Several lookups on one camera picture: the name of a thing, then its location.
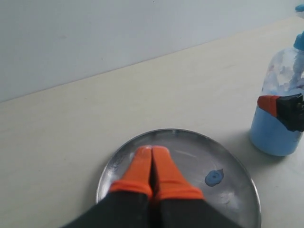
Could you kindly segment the left gripper orange-tipped right finger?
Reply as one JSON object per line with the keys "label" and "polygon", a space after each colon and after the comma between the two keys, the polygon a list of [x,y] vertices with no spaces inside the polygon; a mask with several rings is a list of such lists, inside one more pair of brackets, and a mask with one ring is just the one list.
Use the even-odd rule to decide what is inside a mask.
{"label": "left gripper orange-tipped right finger", "polygon": [[154,202],[162,228],[238,228],[209,205],[202,191],[192,186],[179,171],[167,148],[152,147],[155,179]]}

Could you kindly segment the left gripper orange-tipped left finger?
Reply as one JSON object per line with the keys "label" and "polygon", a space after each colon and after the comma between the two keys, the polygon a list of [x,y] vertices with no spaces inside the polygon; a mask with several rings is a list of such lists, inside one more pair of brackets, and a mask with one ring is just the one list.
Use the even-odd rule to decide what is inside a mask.
{"label": "left gripper orange-tipped left finger", "polygon": [[152,148],[139,147],[122,178],[114,181],[107,195],[66,228],[147,228],[152,197],[150,172]]}

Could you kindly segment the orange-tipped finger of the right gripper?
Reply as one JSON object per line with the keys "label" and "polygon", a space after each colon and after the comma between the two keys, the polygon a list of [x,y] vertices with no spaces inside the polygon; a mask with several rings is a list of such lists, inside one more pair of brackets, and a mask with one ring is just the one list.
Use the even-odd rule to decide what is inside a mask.
{"label": "orange-tipped finger of the right gripper", "polygon": [[257,100],[260,109],[279,120],[289,131],[304,131],[304,97],[262,95]]}

